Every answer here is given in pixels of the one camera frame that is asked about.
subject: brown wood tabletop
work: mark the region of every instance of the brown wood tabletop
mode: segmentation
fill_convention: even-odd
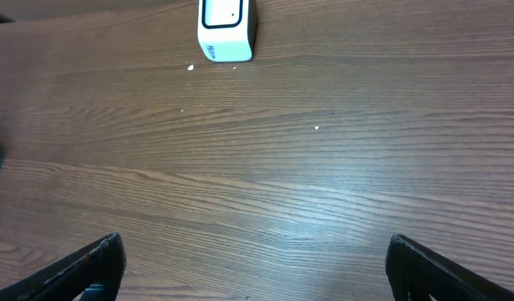
[[[103,5],[0,24],[0,288],[119,232],[121,299],[392,300],[402,233],[514,291],[514,0],[257,0],[243,64]]]

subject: wooden surface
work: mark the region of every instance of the wooden surface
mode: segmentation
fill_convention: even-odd
[[[117,231],[136,299],[391,300],[399,232],[514,291],[514,1],[257,3],[246,64],[193,1],[0,25],[0,288]]]

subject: small white container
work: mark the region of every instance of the small white container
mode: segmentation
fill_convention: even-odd
[[[199,0],[197,37],[212,62],[252,59],[257,33],[255,0]]]

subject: white box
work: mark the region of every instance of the white box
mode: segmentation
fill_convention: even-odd
[[[212,62],[246,62],[257,33],[255,0],[199,0],[197,37]]]

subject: white device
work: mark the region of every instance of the white device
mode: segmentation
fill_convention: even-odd
[[[212,62],[246,62],[257,33],[255,0],[199,0],[197,37]]]

